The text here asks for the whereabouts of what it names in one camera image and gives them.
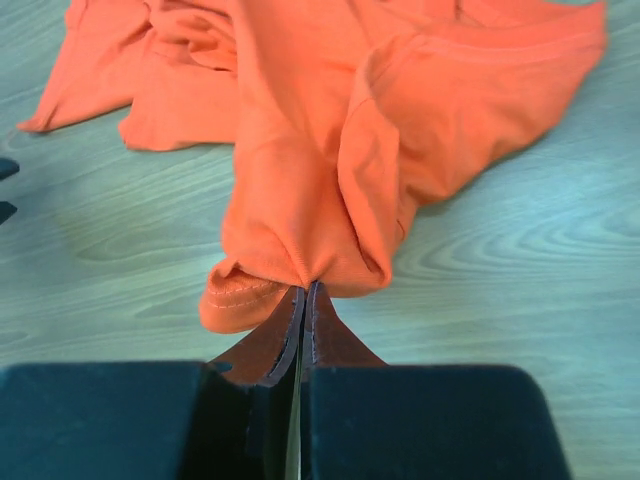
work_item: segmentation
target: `crumpled fabric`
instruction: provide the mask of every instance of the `crumpled fabric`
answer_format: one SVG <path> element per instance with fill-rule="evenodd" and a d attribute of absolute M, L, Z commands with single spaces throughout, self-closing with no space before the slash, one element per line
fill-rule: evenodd
<path fill-rule="evenodd" d="M 416 210 L 557 125 L 607 43 L 602 2 L 72 0 L 65 21 L 19 128 L 130 105 L 128 148 L 235 143 L 199 308 L 221 333 L 290 285 L 388 286 Z"/>

